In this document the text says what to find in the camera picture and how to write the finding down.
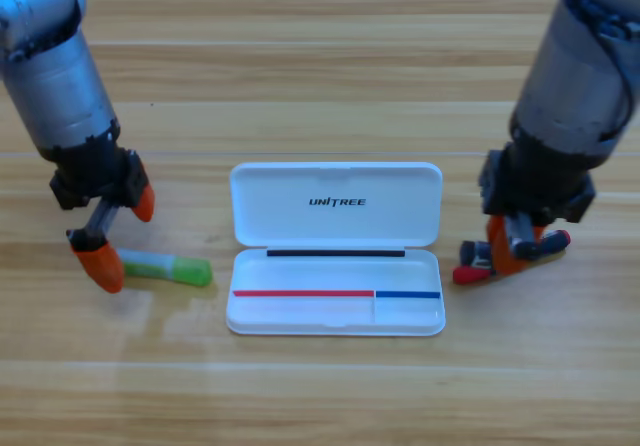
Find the red stripe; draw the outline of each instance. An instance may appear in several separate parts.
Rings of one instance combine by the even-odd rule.
[[[373,298],[373,291],[355,290],[355,291],[320,291],[320,290],[248,290],[242,289],[233,292],[238,297],[262,297],[262,298]]]

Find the green glue stick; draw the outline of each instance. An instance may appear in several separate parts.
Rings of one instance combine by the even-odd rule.
[[[118,256],[128,276],[167,279],[198,287],[208,286],[213,279],[211,264],[206,259],[128,249],[118,249]]]

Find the blue stripe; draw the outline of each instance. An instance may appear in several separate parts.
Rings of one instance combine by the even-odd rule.
[[[440,299],[440,296],[428,291],[376,291],[376,298]]]

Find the table surface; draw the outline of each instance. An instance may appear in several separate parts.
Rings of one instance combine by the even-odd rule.
[[[640,444],[640,135],[595,172],[559,261],[451,284],[481,238],[476,177],[502,147],[555,0],[89,0],[84,30],[157,193],[118,246],[210,258],[204,290],[109,296],[64,237],[52,166],[0,98],[4,445]],[[242,337],[225,325],[228,174],[245,161],[429,161],[443,171],[438,336]]]

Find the unitree logo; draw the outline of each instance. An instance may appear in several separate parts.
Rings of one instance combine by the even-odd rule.
[[[311,206],[331,206],[335,208],[336,206],[364,206],[367,204],[366,199],[334,199],[334,198],[326,198],[326,199],[310,199],[309,205]]]

